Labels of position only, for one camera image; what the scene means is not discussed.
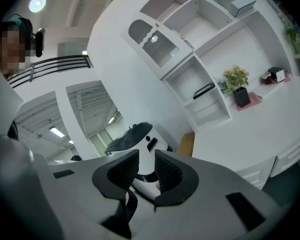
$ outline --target person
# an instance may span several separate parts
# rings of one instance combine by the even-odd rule
[[[31,55],[33,32],[30,20],[16,18],[0,23],[0,72],[8,81],[20,71],[20,63]],[[18,129],[15,122],[7,134],[8,137],[18,140]]]

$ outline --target white countertop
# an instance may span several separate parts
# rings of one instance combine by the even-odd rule
[[[235,172],[278,156],[300,139],[300,77],[282,83],[261,104],[195,135],[192,157]]]

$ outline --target floor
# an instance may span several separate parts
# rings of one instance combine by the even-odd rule
[[[295,163],[275,177],[269,177],[262,191],[266,192],[280,207],[294,201],[300,190],[300,166]]]

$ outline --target pink mat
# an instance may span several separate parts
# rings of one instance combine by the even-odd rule
[[[286,75],[285,75],[285,80],[283,80],[283,81],[281,81],[281,82],[277,82],[277,81],[271,79],[270,85],[276,85],[276,84],[280,84],[280,83],[286,83],[286,82],[289,82],[290,80],[291,80],[290,75],[286,74]]]
[[[245,110],[245,109],[248,109],[248,108],[251,108],[255,105],[258,105],[258,104],[262,103],[262,100],[253,91],[249,92],[249,97],[250,97],[250,101],[251,101],[250,104],[248,104],[244,107],[240,107],[237,103],[235,104],[236,110],[238,112],[240,112],[242,110]]]

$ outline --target small white box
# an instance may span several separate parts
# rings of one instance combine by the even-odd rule
[[[254,7],[254,4],[257,0],[234,0],[231,5],[229,12],[237,17]]]

